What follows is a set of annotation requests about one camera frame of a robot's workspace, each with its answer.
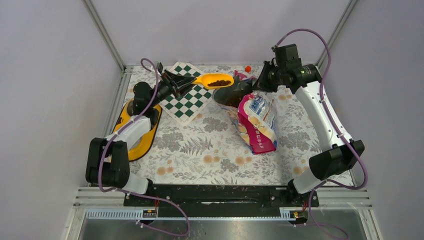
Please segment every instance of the green and white checkered mat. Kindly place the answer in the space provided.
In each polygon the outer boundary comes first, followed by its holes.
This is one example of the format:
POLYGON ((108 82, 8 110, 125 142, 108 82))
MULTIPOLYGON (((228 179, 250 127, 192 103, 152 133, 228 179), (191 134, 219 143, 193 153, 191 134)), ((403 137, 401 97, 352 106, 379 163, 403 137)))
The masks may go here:
MULTIPOLYGON (((176 62, 170 72, 183 76, 198 77, 204 73, 190 63, 176 62)), ((168 96, 160 102, 162 109, 183 126, 187 126, 212 100, 212 92, 202 85, 196 85, 182 98, 168 96)))

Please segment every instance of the floral tablecloth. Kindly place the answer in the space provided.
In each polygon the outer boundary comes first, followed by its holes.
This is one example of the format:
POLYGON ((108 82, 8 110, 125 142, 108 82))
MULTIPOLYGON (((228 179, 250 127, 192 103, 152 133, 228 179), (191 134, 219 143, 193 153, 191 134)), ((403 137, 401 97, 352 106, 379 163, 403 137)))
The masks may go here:
MULTIPOLYGON (((196 65, 205 73, 243 71, 245 66, 196 65)), ((259 76, 261 66, 252 66, 259 76)), ((154 86, 155 77, 141 66, 131 75, 125 102, 134 97, 138 82, 154 86)), ((181 126, 166 112, 150 151, 131 162, 131 171, 158 184, 286 185, 308 168, 308 159, 321 150, 314 127, 288 89, 275 93, 277 109, 277 151, 253 155, 226 113, 210 102, 188 125, 181 126)), ((353 185, 349 172, 333 177, 353 185)))

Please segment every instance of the pink snack bag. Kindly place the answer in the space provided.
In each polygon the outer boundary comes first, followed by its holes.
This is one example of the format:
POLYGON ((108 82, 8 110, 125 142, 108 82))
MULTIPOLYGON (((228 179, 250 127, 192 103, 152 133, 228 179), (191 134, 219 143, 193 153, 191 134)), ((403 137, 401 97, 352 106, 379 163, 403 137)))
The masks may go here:
POLYGON ((277 150, 276 117, 273 102, 263 92, 249 93, 238 106, 238 131, 253 154, 277 150))

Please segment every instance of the cat food kibble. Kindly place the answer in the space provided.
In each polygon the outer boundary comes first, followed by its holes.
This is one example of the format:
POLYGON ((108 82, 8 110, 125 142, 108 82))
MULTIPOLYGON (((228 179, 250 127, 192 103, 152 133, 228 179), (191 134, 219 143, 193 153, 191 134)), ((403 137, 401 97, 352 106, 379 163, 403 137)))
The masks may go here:
POLYGON ((233 96, 232 98, 230 98, 226 102, 226 105, 227 106, 238 108, 241 101, 242 101, 242 97, 241 96, 233 96))
POLYGON ((221 87, 221 86, 227 86, 230 85, 231 81, 228 80, 218 80, 215 82, 211 82, 208 84, 209 87, 221 87))

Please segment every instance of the yellow scoop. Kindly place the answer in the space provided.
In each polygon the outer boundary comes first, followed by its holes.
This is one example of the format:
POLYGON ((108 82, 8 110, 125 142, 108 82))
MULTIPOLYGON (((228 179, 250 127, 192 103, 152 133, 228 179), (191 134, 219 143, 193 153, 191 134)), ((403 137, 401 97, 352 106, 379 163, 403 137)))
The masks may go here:
POLYGON ((207 73, 202 76, 198 76, 196 80, 193 82, 193 84, 201 84, 206 89, 220 89, 225 88, 233 85, 234 79, 231 75, 225 74, 225 73, 207 73), (230 81, 229 84, 225 86, 209 86, 209 84, 218 82, 218 81, 230 81))

